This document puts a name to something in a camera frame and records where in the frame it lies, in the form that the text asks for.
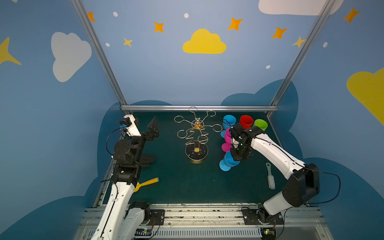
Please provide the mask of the red wine glass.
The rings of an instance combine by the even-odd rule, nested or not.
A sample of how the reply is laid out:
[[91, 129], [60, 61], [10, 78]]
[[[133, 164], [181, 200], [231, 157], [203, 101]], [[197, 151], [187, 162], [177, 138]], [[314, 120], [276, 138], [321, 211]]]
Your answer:
[[243, 115], [240, 117], [240, 125], [246, 130], [253, 126], [254, 120], [248, 115]]

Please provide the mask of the blue wine glass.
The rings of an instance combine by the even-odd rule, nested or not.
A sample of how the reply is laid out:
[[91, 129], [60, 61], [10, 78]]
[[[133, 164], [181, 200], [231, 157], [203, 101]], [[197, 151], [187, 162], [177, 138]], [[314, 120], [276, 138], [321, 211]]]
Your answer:
[[230, 151], [228, 151], [224, 158], [220, 161], [219, 167], [222, 171], [227, 172], [231, 168], [240, 164], [240, 161], [235, 161]]
[[223, 130], [221, 131], [221, 137], [225, 138], [226, 130], [232, 127], [237, 122], [236, 117], [233, 115], [226, 115], [223, 118]]

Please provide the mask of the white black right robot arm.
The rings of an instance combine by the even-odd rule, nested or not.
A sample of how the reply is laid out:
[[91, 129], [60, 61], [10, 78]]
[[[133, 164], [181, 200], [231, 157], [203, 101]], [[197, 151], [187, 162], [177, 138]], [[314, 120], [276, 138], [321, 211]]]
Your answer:
[[258, 205], [258, 221], [268, 224], [273, 218], [290, 208], [297, 208], [320, 193], [319, 168], [295, 158], [275, 143], [257, 126], [245, 129], [241, 124], [229, 128], [234, 161], [253, 156], [254, 151], [263, 155], [287, 180], [284, 187], [273, 197]]

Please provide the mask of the green wine glass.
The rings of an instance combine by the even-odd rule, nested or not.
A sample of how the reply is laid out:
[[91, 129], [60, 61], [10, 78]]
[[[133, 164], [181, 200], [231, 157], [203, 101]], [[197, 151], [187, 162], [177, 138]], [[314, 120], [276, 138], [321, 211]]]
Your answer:
[[265, 120], [257, 119], [254, 121], [254, 126], [259, 127], [261, 130], [265, 131], [268, 128], [268, 123]]

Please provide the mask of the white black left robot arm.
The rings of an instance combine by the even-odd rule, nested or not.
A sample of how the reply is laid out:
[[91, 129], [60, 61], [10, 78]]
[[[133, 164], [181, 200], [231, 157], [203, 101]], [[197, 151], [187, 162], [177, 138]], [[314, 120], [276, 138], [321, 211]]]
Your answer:
[[115, 166], [109, 178], [112, 188], [103, 216], [92, 236], [93, 240], [132, 240], [137, 229], [150, 218], [150, 206], [147, 202], [129, 204], [142, 168], [149, 167], [155, 161], [154, 155], [144, 155], [146, 142], [159, 137], [158, 119], [154, 117], [147, 132], [140, 132], [133, 115], [125, 115], [120, 120], [119, 131], [125, 133], [114, 146], [112, 157]]

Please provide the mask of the pink wine glass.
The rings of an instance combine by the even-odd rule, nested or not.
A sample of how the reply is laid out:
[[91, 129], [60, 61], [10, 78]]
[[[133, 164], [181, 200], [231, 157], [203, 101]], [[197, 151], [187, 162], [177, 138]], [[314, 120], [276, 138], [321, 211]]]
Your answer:
[[230, 128], [221, 132], [221, 136], [224, 138], [225, 143], [222, 144], [222, 150], [227, 153], [232, 148], [232, 135], [230, 133]]

